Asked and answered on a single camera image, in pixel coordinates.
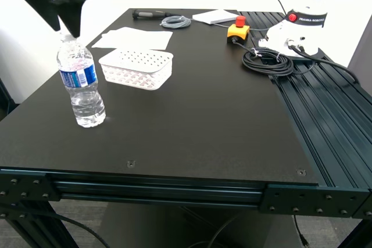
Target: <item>white plastic basket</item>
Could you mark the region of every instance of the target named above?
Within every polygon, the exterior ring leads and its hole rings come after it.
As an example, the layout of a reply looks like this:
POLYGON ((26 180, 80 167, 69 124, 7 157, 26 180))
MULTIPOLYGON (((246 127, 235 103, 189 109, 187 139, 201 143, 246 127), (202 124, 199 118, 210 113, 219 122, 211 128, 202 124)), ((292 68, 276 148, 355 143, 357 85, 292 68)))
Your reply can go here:
POLYGON ((106 81, 156 90, 171 76, 172 58, 168 52, 116 49, 99 63, 106 81))

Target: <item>red button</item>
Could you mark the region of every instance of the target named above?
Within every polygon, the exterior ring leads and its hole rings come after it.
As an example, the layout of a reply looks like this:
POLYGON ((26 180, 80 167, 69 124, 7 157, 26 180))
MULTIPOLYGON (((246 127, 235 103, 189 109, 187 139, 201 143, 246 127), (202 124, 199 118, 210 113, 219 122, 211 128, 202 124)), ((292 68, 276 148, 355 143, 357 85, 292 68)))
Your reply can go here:
POLYGON ((244 16, 237 16, 237 20, 235 21, 236 27, 243 27, 245 25, 245 17, 244 16))
POLYGON ((288 20, 291 22, 297 21, 297 15, 296 14, 289 14, 288 20))

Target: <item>screw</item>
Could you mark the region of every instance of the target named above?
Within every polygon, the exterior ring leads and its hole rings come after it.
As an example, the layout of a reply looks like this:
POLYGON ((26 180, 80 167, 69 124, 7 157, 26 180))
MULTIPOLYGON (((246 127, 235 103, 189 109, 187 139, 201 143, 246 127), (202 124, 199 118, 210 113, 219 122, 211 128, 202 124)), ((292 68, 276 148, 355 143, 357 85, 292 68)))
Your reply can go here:
POLYGON ((127 162, 127 168, 134 168, 134 166, 135 166, 135 161, 128 161, 127 162))
POLYGON ((305 170, 302 170, 302 169, 298 169, 297 170, 297 174, 300 176, 300 177, 304 177, 306 175, 306 171, 305 170))

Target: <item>paper sheet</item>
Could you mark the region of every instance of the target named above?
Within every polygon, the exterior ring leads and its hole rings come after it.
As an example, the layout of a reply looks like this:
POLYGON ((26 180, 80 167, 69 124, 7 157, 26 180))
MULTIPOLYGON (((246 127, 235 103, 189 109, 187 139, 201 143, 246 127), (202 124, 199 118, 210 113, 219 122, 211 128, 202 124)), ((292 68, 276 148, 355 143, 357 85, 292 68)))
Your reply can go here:
POLYGON ((102 38, 92 47, 113 49, 155 49, 163 51, 167 48, 171 36, 171 31, 144 31, 123 27, 102 34, 102 38))
POLYGON ((224 23, 226 21, 235 20, 238 15, 227 12, 225 10, 214 10, 206 13, 193 15, 192 18, 203 23, 224 23))

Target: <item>plastic water bottle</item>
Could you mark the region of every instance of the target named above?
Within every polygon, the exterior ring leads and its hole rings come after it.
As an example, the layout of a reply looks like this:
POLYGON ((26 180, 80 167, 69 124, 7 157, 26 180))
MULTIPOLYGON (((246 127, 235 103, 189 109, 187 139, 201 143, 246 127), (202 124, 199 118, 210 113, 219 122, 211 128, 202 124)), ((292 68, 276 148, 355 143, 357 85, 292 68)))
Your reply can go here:
POLYGON ((77 124, 94 127, 106 117, 105 105, 98 93, 91 52, 71 34, 63 34, 62 46, 57 54, 57 62, 62 81, 70 94, 71 104, 77 124))

